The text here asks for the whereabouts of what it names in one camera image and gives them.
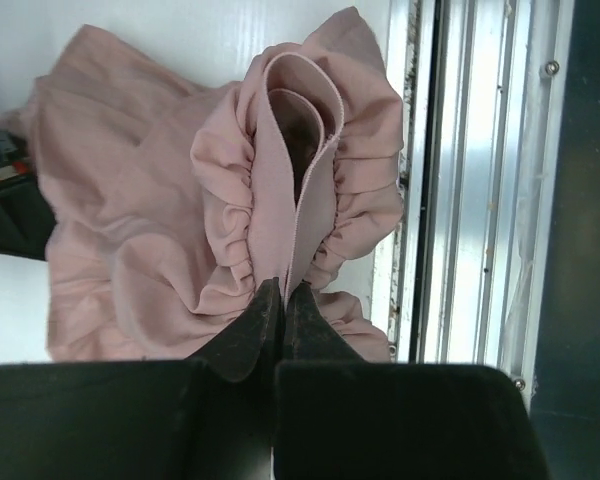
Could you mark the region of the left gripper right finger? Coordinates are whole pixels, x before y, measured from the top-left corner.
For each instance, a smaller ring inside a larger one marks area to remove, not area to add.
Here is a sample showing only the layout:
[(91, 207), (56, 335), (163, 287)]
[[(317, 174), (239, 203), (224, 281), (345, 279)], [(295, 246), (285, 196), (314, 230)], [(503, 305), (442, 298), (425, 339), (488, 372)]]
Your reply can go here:
[(545, 479), (511, 379), (481, 365), (370, 363), (307, 285), (286, 312), (275, 373), (279, 479)]

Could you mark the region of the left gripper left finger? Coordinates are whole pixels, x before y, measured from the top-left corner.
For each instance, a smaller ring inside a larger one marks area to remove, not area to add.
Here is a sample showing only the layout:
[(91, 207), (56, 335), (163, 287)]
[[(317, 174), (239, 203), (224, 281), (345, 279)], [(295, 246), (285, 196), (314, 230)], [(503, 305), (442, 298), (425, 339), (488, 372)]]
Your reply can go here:
[(197, 353), (0, 365), (0, 479), (269, 479), (270, 279)]

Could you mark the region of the pink skirt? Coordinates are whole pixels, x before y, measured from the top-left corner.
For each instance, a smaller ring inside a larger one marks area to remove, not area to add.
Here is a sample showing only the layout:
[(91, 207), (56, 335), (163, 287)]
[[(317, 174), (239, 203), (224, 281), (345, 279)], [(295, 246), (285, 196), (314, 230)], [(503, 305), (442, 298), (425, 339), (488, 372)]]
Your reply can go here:
[(0, 126), (27, 141), (56, 218), (53, 360), (186, 357), (271, 278), (283, 299), (307, 284), (361, 357), (389, 359), (359, 299), (328, 291), (402, 215), (402, 102), (357, 9), (218, 88), (85, 25)]

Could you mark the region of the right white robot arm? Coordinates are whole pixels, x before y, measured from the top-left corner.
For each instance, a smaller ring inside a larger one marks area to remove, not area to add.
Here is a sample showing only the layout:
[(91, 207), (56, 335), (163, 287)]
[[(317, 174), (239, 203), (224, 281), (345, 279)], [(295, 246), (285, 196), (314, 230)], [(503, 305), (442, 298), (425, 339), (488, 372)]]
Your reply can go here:
[(0, 254), (44, 260), (55, 224), (26, 142), (0, 129)]

